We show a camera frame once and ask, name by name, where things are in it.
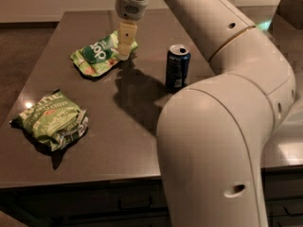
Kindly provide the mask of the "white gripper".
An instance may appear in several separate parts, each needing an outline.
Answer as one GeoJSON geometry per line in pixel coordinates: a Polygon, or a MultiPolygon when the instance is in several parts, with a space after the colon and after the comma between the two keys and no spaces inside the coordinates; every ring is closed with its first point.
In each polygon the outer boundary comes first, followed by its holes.
{"type": "Polygon", "coordinates": [[[149,0],[116,0],[116,13],[120,18],[129,19],[122,20],[117,30],[117,50],[118,57],[125,61],[131,54],[132,44],[137,31],[137,21],[143,17],[149,0]]]}

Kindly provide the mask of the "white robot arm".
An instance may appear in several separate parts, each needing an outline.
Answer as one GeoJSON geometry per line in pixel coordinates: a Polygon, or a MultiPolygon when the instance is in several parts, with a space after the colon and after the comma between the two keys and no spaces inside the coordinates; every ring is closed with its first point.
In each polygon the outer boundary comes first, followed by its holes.
{"type": "MultiPolygon", "coordinates": [[[[268,227],[262,150],[294,103],[291,65],[228,0],[164,0],[214,72],[172,96],[157,155],[172,227],[268,227]]],[[[149,0],[116,0],[131,21],[149,0]]]]}

